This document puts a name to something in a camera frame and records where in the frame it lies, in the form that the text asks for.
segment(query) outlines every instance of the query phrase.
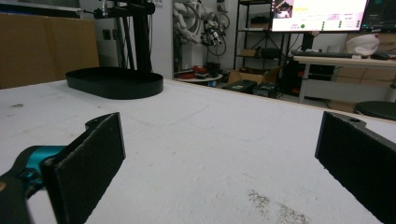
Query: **black stool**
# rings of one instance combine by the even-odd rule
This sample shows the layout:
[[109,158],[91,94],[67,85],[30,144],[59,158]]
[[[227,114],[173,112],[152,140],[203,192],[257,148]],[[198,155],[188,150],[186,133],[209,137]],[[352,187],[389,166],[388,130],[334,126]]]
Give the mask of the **black stool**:
[[380,119],[396,120],[396,103],[367,101],[355,104],[355,112]]

